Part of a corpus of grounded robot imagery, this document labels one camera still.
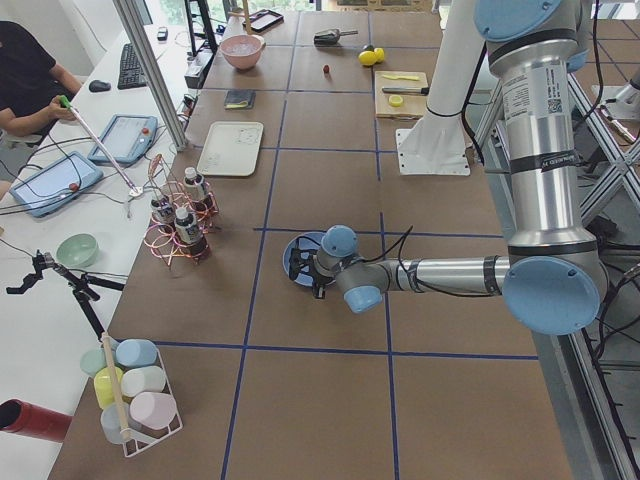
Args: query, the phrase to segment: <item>yellow lemon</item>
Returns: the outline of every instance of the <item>yellow lemon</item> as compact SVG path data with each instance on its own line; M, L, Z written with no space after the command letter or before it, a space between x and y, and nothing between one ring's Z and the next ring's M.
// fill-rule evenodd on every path
M376 63L384 62L384 50L382 48L376 48L373 50L376 56Z
M376 57L376 54L374 52L365 50L364 52L360 52L360 55L358 55L358 60L360 60L360 63L365 67L370 67L371 65L375 65L375 63L378 61L378 57Z

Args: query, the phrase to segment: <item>person's hand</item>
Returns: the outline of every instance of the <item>person's hand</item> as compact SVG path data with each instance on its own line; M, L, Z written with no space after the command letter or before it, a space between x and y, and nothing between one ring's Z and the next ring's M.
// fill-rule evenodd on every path
M49 103L49 117L51 120L75 120L71 110L64 108L60 104L60 97L53 97L51 103Z

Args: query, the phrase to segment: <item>black shirt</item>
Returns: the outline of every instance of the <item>black shirt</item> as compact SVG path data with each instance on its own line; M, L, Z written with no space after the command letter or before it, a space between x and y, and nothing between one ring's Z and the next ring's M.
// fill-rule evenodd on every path
M55 59L17 23L0 21L0 110L31 115L56 95L69 95L49 74Z

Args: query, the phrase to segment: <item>knife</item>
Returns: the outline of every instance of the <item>knife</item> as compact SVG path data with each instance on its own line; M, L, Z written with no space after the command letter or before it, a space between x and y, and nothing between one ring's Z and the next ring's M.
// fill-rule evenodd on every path
M429 95L429 87L382 87L382 93L398 93L400 95Z

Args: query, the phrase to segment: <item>white tray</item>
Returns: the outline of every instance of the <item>white tray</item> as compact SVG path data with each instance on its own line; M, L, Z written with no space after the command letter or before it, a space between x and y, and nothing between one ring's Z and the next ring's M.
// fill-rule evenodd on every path
M246 177L256 169L264 126L259 122L214 122L200 154L202 175Z

